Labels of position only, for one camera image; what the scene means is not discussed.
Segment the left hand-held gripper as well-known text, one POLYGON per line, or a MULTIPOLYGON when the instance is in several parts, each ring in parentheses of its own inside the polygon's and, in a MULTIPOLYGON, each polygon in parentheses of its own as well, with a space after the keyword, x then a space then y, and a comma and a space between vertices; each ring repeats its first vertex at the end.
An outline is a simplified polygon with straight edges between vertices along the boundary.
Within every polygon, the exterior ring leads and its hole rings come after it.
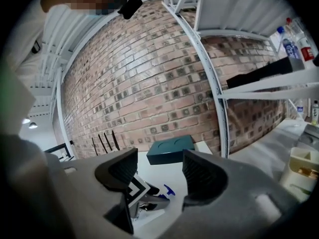
POLYGON ((160 189, 145 182, 138 174, 135 174, 128 187, 127 201, 130 217, 135 219, 139 207, 146 211, 165 209, 170 204, 170 199, 156 196, 160 189))

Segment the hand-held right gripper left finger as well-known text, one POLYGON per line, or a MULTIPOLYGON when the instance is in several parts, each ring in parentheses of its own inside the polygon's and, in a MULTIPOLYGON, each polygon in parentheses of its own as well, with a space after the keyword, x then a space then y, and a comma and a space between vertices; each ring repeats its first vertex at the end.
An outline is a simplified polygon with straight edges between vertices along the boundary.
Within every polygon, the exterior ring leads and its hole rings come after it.
POLYGON ((136 148, 68 162, 46 158, 76 239, 133 239, 127 194, 137 171, 136 148))

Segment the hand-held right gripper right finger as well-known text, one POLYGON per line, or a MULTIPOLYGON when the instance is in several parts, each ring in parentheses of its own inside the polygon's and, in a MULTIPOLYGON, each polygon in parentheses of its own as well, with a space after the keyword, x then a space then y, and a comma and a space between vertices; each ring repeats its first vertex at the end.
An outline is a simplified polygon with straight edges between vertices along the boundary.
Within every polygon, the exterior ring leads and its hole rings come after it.
POLYGON ((260 169, 194 150, 183 152, 187 195, 157 239, 267 239, 298 201, 260 169))

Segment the slim white cap bottle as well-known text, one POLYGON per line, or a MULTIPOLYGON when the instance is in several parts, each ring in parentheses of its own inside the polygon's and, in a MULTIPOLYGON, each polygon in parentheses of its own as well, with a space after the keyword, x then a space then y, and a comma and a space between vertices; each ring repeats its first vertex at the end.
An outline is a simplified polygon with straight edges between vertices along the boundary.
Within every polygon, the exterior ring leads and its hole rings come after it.
POLYGON ((297 101, 296 104, 297 113, 301 119, 304 119, 304 102, 302 99, 297 101))

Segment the clear bottle dark cap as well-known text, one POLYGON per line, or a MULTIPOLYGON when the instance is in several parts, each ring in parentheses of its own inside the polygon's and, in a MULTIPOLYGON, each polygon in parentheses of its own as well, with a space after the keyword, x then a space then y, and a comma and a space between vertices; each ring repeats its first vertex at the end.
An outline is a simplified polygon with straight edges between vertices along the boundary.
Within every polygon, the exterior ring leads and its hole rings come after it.
POLYGON ((312 125, 317 125, 319 120, 319 102, 314 100, 312 104, 312 125))

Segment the blue cap bottle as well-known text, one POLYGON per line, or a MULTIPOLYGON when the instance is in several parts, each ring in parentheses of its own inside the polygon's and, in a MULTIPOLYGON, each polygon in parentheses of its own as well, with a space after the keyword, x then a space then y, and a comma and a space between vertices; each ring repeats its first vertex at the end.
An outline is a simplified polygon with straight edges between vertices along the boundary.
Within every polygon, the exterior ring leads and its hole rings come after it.
POLYGON ((294 42, 293 35, 286 27, 279 26, 277 32, 281 36, 281 45, 283 46, 287 57, 278 61, 280 72, 282 74, 304 70, 304 64, 299 50, 294 42))

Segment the clear bottle red label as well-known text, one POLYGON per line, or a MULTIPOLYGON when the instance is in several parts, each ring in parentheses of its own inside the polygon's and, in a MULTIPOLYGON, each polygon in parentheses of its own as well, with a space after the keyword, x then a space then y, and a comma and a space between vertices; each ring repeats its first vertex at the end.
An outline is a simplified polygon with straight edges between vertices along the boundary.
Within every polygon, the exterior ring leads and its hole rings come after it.
POLYGON ((297 43, 297 47, 299 48, 304 61, 306 63, 312 61, 315 57, 308 39, 306 38, 305 32, 302 30, 300 25, 296 21, 293 21, 291 18, 288 17, 286 19, 286 26, 294 37, 294 40, 297 43))

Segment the small blue item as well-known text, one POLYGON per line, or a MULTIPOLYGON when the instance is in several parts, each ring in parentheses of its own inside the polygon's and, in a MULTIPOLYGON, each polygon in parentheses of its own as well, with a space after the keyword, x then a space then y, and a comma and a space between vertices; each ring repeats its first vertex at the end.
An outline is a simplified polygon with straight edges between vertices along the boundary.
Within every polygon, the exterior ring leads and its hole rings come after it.
POLYGON ((175 196, 175 192, 172 188, 166 184, 164 184, 164 187, 166 188, 167 192, 165 194, 159 194, 158 197, 168 199, 169 196, 175 196))

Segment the white square table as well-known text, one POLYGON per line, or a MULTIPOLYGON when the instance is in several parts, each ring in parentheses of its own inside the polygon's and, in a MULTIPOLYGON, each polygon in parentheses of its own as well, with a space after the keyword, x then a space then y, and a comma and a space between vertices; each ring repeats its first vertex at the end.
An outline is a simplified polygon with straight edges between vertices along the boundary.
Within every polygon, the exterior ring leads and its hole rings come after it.
POLYGON ((175 195, 170 195, 169 205, 158 211, 141 211, 133 225, 146 226, 155 221, 171 224, 181 214, 182 202, 187 193, 186 179, 182 172, 182 163, 151 165, 146 151, 138 152, 138 175, 144 181, 159 188, 161 194, 168 193, 170 187, 175 195))

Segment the black router with antennas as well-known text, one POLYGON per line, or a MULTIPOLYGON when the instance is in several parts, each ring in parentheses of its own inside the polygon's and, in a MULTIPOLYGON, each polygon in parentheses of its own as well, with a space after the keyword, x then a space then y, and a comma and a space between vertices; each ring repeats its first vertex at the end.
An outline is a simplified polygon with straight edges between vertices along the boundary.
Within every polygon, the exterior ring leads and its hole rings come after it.
POLYGON ((105 133, 103 133, 103 136, 104 136, 105 142, 102 140, 102 137, 100 134, 98 134, 98 140, 105 154, 120 150, 119 143, 116 139, 114 131, 112 131, 111 133, 112 142, 108 140, 108 137, 105 133))

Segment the dark teal box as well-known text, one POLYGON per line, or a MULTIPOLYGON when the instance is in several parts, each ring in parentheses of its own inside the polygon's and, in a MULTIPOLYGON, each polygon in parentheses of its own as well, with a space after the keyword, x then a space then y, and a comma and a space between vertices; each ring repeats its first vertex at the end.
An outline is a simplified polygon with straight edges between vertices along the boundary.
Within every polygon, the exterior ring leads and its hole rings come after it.
POLYGON ((195 150, 192 137, 183 135, 156 141, 147 152, 150 165, 164 165, 183 162, 183 151, 195 150))

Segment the white vertical pipe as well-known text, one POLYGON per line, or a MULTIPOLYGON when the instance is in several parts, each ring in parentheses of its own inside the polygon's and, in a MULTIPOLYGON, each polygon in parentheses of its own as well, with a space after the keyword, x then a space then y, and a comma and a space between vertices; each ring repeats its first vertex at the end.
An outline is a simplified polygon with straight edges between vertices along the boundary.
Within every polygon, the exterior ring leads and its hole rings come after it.
POLYGON ((75 158, 73 148, 70 144, 70 140, 69 140, 67 132, 66 132, 66 128, 65 128, 65 124, 64 124, 64 120, 63 120, 63 114, 62 114, 62 99, 61 99, 62 68, 61 67, 59 67, 57 70, 56 80, 57 80, 57 86, 56 86, 57 113, 58 113, 59 124, 60 124, 60 128, 61 128, 64 142, 66 144, 66 148, 67 148, 71 158, 75 158))

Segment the cream plastic container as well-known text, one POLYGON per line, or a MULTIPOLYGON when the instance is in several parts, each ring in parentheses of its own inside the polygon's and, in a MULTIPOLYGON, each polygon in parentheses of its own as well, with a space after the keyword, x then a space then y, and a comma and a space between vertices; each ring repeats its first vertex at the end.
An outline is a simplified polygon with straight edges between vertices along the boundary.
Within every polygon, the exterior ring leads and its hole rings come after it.
POLYGON ((291 149, 280 185, 299 202, 306 201, 319 179, 319 152, 299 147, 291 149))

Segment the person's white shirt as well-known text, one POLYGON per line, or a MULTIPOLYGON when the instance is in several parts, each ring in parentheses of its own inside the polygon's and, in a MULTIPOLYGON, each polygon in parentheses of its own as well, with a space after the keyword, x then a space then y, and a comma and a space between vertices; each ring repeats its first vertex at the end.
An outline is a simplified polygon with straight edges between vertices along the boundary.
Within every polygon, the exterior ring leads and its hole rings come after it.
POLYGON ((6 44, 6 58, 10 68, 26 85, 39 72, 40 52, 32 53, 36 42, 41 43, 47 13, 40 5, 40 0, 34 0, 20 17, 11 31, 6 44))

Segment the white metal shelf rack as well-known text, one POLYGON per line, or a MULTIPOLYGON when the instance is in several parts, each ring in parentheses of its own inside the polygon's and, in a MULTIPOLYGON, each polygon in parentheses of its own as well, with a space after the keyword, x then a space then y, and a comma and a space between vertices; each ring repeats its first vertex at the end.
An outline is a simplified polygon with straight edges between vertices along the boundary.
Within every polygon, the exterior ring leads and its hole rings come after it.
POLYGON ((201 38, 208 36, 270 41, 282 18, 294 12, 285 0, 163 0, 163 5, 182 27, 204 67, 215 103, 222 157, 228 158, 230 151, 229 99, 291 101, 319 98, 319 67, 222 90, 201 42, 201 38))

